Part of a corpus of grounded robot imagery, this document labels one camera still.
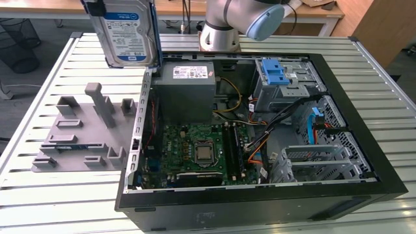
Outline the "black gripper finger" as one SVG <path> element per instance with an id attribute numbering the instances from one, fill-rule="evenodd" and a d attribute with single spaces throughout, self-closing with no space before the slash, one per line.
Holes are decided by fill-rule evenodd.
<path id="1" fill-rule="evenodd" d="M 88 0 L 87 1 L 87 12 L 91 16 L 103 17 L 107 13 L 104 1 L 103 0 Z"/>

